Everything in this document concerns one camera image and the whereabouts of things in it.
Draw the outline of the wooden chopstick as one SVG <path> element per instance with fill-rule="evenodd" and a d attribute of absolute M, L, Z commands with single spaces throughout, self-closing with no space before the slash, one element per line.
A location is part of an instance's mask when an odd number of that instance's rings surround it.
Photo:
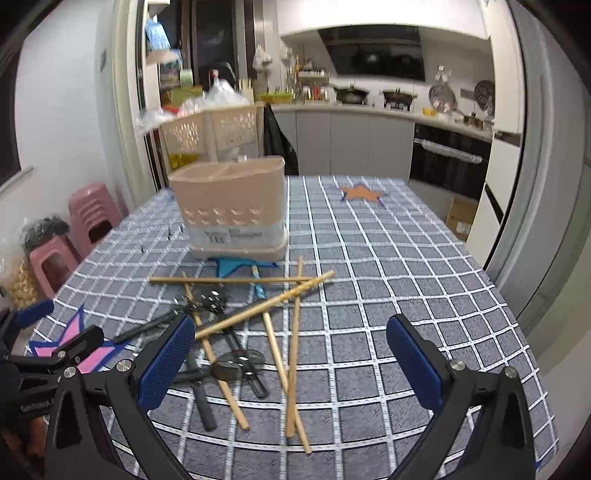
<path fill-rule="evenodd" d="M 263 325 L 266 328 L 267 340 L 270 343 L 270 351 L 273 355 L 274 364 L 276 364 L 277 375 L 280 379 L 280 386 L 283 388 L 283 393 L 287 396 L 287 410 L 286 410 L 286 436 L 291 437 L 294 434 L 301 440 L 301 446 L 304 448 L 304 453 L 311 454 L 311 444 L 308 440 L 307 433 L 304 430 L 303 421 L 298 413 L 296 403 L 293 401 L 293 396 L 290 396 L 290 381 L 286 369 L 283 366 L 283 357 L 281 357 L 280 347 L 277 344 L 276 332 L 273 329 L 273 322 L 271 321 L 270 313 L 263 313 Z"/>
<path fill-rule="evenodd" d="M 201 327 L 198 327 L 195 330 L 194 339 L 201 340 L 205 337 L 211 336 L 214 333 L 222 331 L 226 328 L 235 326 L 238 323 L 242 323 L 245 320 L 249 320 L 256 315 L 263 314 L 264 312 L 272 310 L 274 307 L 280 306 L 287 301 L 294 299 L 295 297 L 301 296 L 304 292 L 311 290 L 312 288 L 321 285 L 325 281 L 332 278 L 335 275 L 334 271 L 329 271 L 321 276 L 315 277 L 311 280 L 305 281 L 301 283 L 297 287 L 293 289 L 284 291 L 282 294 L 274 296 L 273 298 L 266 299 L 263 301 L 259 301 L 259 303 L 252 304 L 249 308 L 246 308 L 243 311 L 230 315 L 228 318 L 225 318 L 221 321 L 217 321 L 216 323 L 210 323 Z"/>
<path fill-rule="evenodd" d="M 191 310 L 191 314 L 194 320 L 195 325 L 197 325 L 197 327 L 201 327 L 202 326 L 202 321 L 197 313 L 197 301 L 194 300 L 194 296 L 193 293 L 191 291 L 191 287 L 186 284 L 184 286 L 185 289 L 185 296 L 188 299 L 188 302 L 193 306 L 192 310 Z M 211 346 L 211 342 L 209 341 L 209 339 L 207 337 L 204 337 L 200 340 L 202 347 L 204 348 L 204 352 L 205 355 L 209 361 L 209 363 L 211 363 L 211 365 L 213 365 L 213 363 L 217 360 L 214 351 L 213 351 L 213 347 Z M 238 401 L 235 400 L 235 396 L 231 393 L 231 389 L 228 385 L 228 382 L 222 380 L 222 379 L 218 379 L 217 380 L 219 389 L 221 390 L 222 395 L 224 396 L 226 402 L 228 403 L 229 408 L 231 409 L 231 412 L 233 414 L 233 416 L 235 417 L 235 420 L 238 421 L 238 425 L 240 428 L 242 428 L 242 430 L 248 431 L 249 430 L 249 421 L 246 419 L 245 414 L 243 414 L 242 409 L 240 409 L 240 407 L 238 406 Z"/>
<path fill-rule="evenodd" d="M 291 322 L 290 337 L 290 367 L 288 367 L 288 390 L 287 390 L 287 424 L 286 435 L 291 438 L 294 434 L 300 436 L 301 443 L 307 443 L 307 436 L 301 426 L 301 418 L 297 411 L 297 351 L 298 332 L 300 332 L 301 297 L 294 298 L 294 318 Z"/>
<path fill-rule="evenodd" d="M 249 284 L 249 283 L 301 283 L 315 277 L 150 277 L 151 284 Z"/>

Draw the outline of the blue patterned chopstick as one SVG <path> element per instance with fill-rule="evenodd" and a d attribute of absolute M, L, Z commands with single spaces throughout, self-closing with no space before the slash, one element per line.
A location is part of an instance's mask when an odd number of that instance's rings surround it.
<path fill-rule="evenodd" d="M 252 277 L 254 280 L 259 280 L 259 266 L 252 265 Z M 264 292 L 263 284 L 256 283 L 254 284 L 254 293 L 256 293 L 256 299 L 258 300 L 266 300 L 266 292 Z"/>

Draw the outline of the grey kitchen cabinets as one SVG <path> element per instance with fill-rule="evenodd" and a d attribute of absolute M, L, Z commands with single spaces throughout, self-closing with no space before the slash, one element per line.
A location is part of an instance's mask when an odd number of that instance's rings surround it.
<path fill-rule="evenodd" d="M 334 105 L 274 106 L 273 113 L 301 175 L 410 178 L 415 123 L 408 118 Z"/>

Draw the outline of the bag of yellow balls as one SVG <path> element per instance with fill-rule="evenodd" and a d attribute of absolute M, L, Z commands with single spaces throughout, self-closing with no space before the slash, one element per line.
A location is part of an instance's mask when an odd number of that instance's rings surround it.
<path fill-rule="evenodd" d="M 29 307 L 41 300 L 36 278 L 29 262 L 24 258 L 1 261 L 1 286 L 18 309 Z"/>

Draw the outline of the short pink plastic stool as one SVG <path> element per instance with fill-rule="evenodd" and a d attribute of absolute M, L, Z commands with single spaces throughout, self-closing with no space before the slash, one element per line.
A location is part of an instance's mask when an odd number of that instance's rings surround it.
<path fill-rule="evenodd" d="M 29 260 L 43 294 L 56 296 L 81 259 L 67 236 L 56 236 L 35 248 Z"/>

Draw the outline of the tall pink plastic stool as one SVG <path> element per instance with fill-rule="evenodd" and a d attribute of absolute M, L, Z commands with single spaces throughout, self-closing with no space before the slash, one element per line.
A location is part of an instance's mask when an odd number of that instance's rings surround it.
<path fill-rule="evenodd" d="M 103 183 L 92 183 L 74 192 L 68 200 L 68 211 L 82 257 L 89 255 L 122 220 Z"/>

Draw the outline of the beige utensil holder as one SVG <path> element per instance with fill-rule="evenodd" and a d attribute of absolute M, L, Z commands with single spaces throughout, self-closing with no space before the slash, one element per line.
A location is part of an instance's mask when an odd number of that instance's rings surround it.
<path fill-rule="evenodd" d="M 175 171 L 169 185 L 193 257 L 283 259 L 288 246 L 283 157 L 195 162 Z"/>

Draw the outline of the cardboard box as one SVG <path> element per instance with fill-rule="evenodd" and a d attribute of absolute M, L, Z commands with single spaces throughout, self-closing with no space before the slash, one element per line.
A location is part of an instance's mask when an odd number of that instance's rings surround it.
<path fill-rule="evenodd" d="M 445 223 L 458 239 L 468 239 L 477 209 L 478 203 L 472 199 L 453 198 Z"/>

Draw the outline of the beige perforated storage cart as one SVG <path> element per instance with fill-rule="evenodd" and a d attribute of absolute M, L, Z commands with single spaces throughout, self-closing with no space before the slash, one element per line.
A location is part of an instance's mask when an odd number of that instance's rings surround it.
<path fill-rule="evenodd" d="M 225 161 L 233 153 L 261 156 L 264 104 L 232 106 L 176 117 L 159 126 L 167 174 L 195 161 Z"/>

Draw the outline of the black built-in oven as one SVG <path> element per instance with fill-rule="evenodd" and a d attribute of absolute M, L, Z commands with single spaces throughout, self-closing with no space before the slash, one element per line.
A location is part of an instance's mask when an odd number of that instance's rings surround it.
<path fill-rule="evenodd" d="M 479 200 L 490 153 L 490 142 L 416 124 L 410 179 Z"/>

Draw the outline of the black hanging garment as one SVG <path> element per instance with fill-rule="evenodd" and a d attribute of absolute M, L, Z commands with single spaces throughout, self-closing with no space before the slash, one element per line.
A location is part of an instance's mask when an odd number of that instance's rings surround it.
<path fill-rule="evenodd" d="M 280 129 L 276 115 L 269 104 L 263 109 L 263 149 L 266 156 L 280 156 L 284 160 L 284 174 L 297 176 L 297 152 Z"/>

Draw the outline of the green colander basket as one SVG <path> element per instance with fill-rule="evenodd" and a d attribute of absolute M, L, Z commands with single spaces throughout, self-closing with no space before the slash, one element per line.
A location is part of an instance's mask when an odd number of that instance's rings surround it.
<path fill-rule="evenodd" d="M 266 104 L 291 104 L 294 101 L 294 95 L 290 92 L 273 92 L 259 94 L 259 101 Z"/>

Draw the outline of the black pot on stove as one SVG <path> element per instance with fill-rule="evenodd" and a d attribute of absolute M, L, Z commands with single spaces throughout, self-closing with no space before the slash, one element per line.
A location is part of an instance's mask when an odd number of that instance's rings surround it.
<path fill-rule="evenodd" d="M 409 112 L 416 94 L 403 92 L 400 88 L 394 90 L 383 90 L 384 107 Z"/>

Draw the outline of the black wok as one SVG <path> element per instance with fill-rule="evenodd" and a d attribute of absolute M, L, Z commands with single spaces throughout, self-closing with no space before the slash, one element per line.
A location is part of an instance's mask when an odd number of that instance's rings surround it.
<path fill-rule="evenodd" d="M 349 87 L 334 86 L 335 97 L 338 102 L 349 105 L 366 105 L 369 91 L 356 88 L 355 85 Z"/>

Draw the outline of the black range hood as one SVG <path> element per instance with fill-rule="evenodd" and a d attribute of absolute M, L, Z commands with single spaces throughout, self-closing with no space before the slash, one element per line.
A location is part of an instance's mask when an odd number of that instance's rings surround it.
<path fill-rule="evenodd" d="M 318 34 L 339 75 L 426 80 L 416 26 L 351 25 L 321 29 Z"/>

